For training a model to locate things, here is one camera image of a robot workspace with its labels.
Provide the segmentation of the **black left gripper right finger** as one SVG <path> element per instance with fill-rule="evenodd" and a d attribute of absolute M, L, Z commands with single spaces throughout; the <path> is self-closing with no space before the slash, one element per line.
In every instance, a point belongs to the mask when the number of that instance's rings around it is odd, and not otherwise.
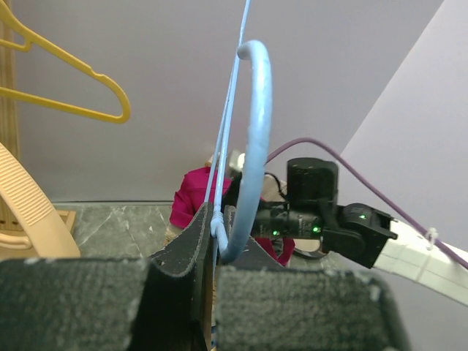
<path fill-rule="evenodd" d="M 376 274 L 284 268 L 253 238 L 218 272 L 218 350 L 412 348 L 393 293 Z"/>

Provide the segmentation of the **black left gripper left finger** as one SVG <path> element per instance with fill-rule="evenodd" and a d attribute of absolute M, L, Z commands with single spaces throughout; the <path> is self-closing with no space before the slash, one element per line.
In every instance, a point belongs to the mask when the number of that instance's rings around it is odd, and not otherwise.
<path fill-rule="evenodd" d="M 213 206 L 148 258 L 1 261 L 3 350 L 209 350 Z"/>

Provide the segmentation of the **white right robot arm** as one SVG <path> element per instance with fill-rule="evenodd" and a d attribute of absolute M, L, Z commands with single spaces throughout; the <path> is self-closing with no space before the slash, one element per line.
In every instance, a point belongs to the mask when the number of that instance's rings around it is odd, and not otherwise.
<path fill-rule="evenodd" d="M 437 245 L 434 228 L 418 231 L 362 203 L 339 205 L 335 162 L 299 157 L 287 162 L 287 188 L 254 214 L 253 236 L 312 240 L 366 268 L 404 277 L 463 305 L 467 269 Z"/>

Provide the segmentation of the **magenta pleated skirt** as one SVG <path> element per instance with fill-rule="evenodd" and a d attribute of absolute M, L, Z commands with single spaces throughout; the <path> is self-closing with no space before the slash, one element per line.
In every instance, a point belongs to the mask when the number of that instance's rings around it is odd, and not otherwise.
<path fill-rule="evenodd" d="M 187 227 L 203 204 L 210 170 L 210 167 L 202 167 L 191 170 L 184 176 L 180 189 L 174 195 L 169 219 L 173 226 L 179 229 Z M 275 261 L 288 266 L 295 248 L 293 239 L 255 238 L 255 240 Z"/>

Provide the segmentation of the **blue wire hanger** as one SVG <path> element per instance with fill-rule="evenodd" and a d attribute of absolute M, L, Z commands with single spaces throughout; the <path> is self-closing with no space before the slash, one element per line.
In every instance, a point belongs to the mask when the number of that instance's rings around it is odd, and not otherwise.
<path fill-rule="evenodd" d="M 221 259 L 223 263 L 233 263 L 244 251 L 260 203 L 265 164 L 268 158 L 273 107 L 272 69 L 266 46 L 255 39 L 244 41 L 249 8 L 250 2 L 246 1 L 204 197 L 204 202 L 208 203 L 211 193 L 214 193 L 214 200 L 211 202 L 213 214 L 208 222 L 214 242 L 212 268 L 216 267 L 218 259 Z M 222 190 L 241 60 L 248 60 L 251 64 L 252 95 L 237 210 L 232 232 L 227 234 L 222 213 Z"/>

